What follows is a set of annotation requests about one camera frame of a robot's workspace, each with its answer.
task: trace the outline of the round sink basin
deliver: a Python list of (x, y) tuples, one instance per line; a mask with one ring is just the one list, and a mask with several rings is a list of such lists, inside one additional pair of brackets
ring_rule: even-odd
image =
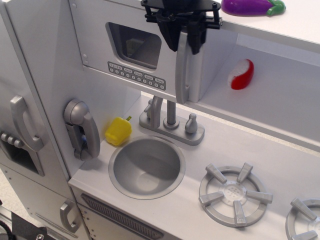
[(155, 136), (136, 137), (111, 156), (111, 182), (134, 199), (156, 199), (172, 192), (182, 181), (186, 163), (181, 150)]

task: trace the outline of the purple eggplant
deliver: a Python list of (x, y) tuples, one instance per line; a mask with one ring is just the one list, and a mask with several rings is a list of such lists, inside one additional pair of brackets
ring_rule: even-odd
[(286, 6), (280, 0), (222, 0), (221, 9), (235, 16), (273, 16), (284, 13)]

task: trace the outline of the burner grate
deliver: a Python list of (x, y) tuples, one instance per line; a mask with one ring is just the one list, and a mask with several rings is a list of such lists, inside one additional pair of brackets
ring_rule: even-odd
[(286, 217), (285, 231), (288, 240), (315, 240), (320, 234), (320, 199), (301, 201), (295, 198)]
[[(199, 189), (199, 201), (205, 212), (216, 222), (233, 228), (246, 227), (256, 223), (264, 215), (267, 204), (272, 203), (272, 194), (266, 193), (266, 189), (254, 174), (253, 166), (245, 163), (242, 168), (236, 166), (224, 166), (216, 168), (213, 164), (206, 168), (207, 174), (201, 181)], [(228, 180), (225, 175), (237, 175), (236, 180)], [(216, 179), (220, 184), (218, 191), (207, 193), (208, 185)], [(248, 190), (243, 183), (248, 180), (256, 190)], [(248, 199), (258, 201), (254, 212), (245, 215), (243, 205)], [(233, 208), (234, 217), (220, 213), (216, 207), (218, 203), (224, 203)]]

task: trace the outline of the toy food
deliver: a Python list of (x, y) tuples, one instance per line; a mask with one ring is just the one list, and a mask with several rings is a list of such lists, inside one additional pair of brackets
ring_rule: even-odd
[(228, 85), (234, 90), (244, 89), (254, 76), (255, 66), (249, 59), (237, 62), (234, 69), (228, 75)]
[(132, 133), (130, 119), (131, 116), (127, 119), (116, 117), (104, 133), (105, 140), (114, 146), (119, 146)]
[(222, 0), (221, 9), (236, 16), (273, 16), (285, 12), (286, 6), (280, 0)]

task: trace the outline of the faucet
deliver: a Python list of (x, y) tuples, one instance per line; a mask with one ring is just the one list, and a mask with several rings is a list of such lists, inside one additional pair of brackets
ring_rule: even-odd
[[(154, 96), (153, 99), (149, 100), (149, 105), (146, 107), (144, 112), (147, 117), (150, 118), (150, 127), (155, 129), (159, 128), (161, 124), (161, 106), (163, 98)], [(176, 103), (173, 101), (167, 101), (166, 104), (166, 118), (163, 121), (164, 127), (167, 129), (176, 129), (179, 126), (180, 121), (176, 119)]]
[(205, 135), (205, 128), (201, 124), (197, 124), (196, 115), (190, 114), (188, 120), (176, 116), (176, 103), (169, 100), (165, 113), (165, 111), (161, 111), (163, 100), (158, 96), (149, 100), (148, 106), (139, 117), (140, 125), (188, 145), (198, 145)]
[(150, 126), (153, 129), (157, 129), (160, 127), (160, 119), (161, 119), (161, 105), (163, 102), (163, 98), (154, 96), (151, 102), (150, 107)]

